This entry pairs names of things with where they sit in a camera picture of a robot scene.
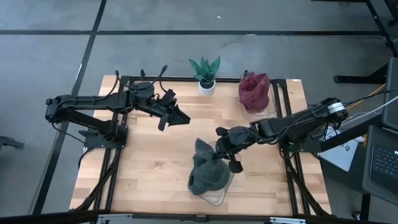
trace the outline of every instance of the potted plant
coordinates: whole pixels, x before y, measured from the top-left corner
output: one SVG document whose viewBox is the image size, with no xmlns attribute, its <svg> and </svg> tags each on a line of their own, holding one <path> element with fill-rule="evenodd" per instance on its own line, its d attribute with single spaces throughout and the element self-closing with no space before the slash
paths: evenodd
<svg viewBox="0 0 398 224">
<path fill-rule="evenodd" d="M 193 77 L 195 77 L 199 81 L 199 92 L 202 95 L 211 96 L 214 94 L 216 80 L 214 77 L 220 67 L 221 56 L 218 56 L 216 60 L 214 60 L 210 65 L 209 61 L 203 59 L 200 60 L 200 65 L 197 64 L 194 60 L 190 59 L 192 68 L 197 73 Z"/>
</svg>

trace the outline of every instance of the maroon cloth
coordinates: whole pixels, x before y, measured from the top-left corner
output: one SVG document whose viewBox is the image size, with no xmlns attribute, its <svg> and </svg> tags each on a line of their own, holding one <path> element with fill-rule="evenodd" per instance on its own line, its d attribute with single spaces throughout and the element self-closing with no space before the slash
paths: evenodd
<svg viewBox="0 0 398 224">
<path fill-rule="evenodd" d="M 239 83 L 239 101 L 248 112 L 261 112 L 269 104 L 270 80 L 265 73 L 248 73 Z"/>
</svg>

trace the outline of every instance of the yellow cable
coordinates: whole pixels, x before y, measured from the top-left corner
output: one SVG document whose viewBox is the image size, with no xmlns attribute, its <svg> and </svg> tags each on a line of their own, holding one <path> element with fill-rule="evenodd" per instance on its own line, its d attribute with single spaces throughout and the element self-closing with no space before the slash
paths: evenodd
<svg viewBox="0 0 398 224">
<path fill-rule="evenodd" d="M 374 91 L 373 91 L 371 94 L 369 94 L 368 96 L 371 96 L 371 95 L 374 95 L 374 94 L 378 93 L 381 89 L 383 89 L 383 88 L 385 87 L 385 85 L 386 85 L 386 84 L 383 84 L 382 86 L 380 86 L 377 90 L 374 90 Z M 350 105 L 349 107 L 347 107 L 347 110 L 348 110 L 348 109 L 351 109 L 351 108 L 353 108 L 353 107 L 355 107 L 356 105 L 362 103 L 363 101 L 364 101 L 364 100 L 360 100 L 360 101 L 354 103 L 353 105 Z"/>
</svg>

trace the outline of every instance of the dark green cloth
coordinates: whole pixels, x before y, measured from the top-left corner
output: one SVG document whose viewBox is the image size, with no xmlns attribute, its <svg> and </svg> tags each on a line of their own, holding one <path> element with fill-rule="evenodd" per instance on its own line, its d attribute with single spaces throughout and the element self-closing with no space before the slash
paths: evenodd
<svg viewBox="0 0 398 224">
<path fill-rule="evenodd" d="M 225 187 L 231 175 L 227 164 L 219 159 L 213 160 L 213 148 L 201 139 L 195 142 L 195 152 L 188 181 L 189 190 L 194 195 L 200 195 Z"/>
</svg>

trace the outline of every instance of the green plant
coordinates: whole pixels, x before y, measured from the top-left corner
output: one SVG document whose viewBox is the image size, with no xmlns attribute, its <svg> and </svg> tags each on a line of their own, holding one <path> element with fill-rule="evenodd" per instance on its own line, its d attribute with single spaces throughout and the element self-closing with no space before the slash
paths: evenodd
<svg viewBox="0 0 398 224">
<path fill-rule="evenodd" d="M 212 82 L 216 76 L 218 68 L 220 67 L 220 60 L 221 56 L 218 56 L 218 58 L 209 65 L 209 60 L 205 60 L 202 57 L 200 60 L 200 65 L 198 65 L 194 60 L 190 59 L 189 62 L 197 73 L 193 77 L 202 82 Z"/>
</svg>

